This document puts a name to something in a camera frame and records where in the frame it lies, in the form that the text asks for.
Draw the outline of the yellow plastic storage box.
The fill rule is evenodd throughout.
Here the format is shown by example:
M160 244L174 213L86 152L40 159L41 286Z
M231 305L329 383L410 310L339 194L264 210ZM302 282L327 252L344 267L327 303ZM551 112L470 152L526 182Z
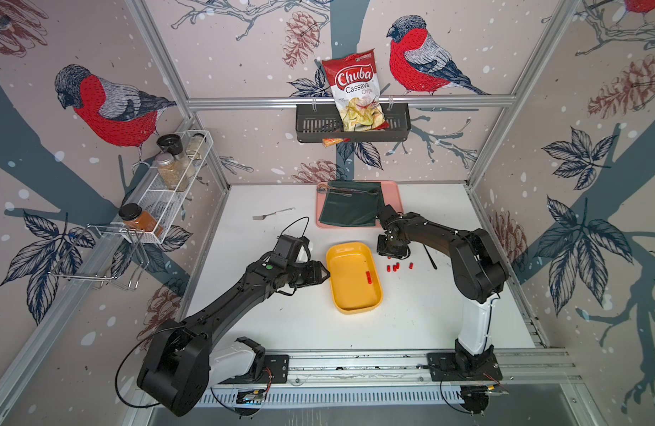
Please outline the yellow plastic storage box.
M379 307L384 294L375 260L366 244L354 241L335 245L327 251L326 261L333 302L339 312L351 315ZM372 284L368 284L367 271Z

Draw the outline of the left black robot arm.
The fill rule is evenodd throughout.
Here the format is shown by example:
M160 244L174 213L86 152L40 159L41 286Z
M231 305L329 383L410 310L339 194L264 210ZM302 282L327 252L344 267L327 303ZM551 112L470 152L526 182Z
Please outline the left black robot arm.
M168 319L153 332L137 387L182 416L210 387L210 355L221 338L247 312L281 289L322 284L327 267L311 258L310 240L283 234L274 248L249 264L222 296L183 321Z

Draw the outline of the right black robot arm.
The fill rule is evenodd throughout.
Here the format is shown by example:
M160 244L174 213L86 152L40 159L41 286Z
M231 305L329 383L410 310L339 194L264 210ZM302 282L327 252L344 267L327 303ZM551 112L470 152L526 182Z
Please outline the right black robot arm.
M414 213L398 213L387 204L377 212L384 232L377 253L398 260L410 256L409 244L420 243L450 259L455 287L465 297L462 326L455 340L455 370L464 376L480 372L492 362L493 312L508 273L488 232L454 229Z

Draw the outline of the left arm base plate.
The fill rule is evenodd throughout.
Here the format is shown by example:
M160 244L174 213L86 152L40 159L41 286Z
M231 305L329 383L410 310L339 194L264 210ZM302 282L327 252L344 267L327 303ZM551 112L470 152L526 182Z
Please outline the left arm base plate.
M264 355L257 356L247 373L223 381L222 384L276 384L288 381L289 356Z

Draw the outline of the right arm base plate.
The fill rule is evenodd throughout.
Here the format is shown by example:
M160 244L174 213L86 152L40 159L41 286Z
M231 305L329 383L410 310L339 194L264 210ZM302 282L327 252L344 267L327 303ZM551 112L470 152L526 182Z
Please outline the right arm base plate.
M457 365L455 362L455 353L452 351L427 353L426 361L431 371L432 381L434 382L501 382L503 380L503 372L494 354L490 354L487 360L479 367L474 367L466 372L462 371Z

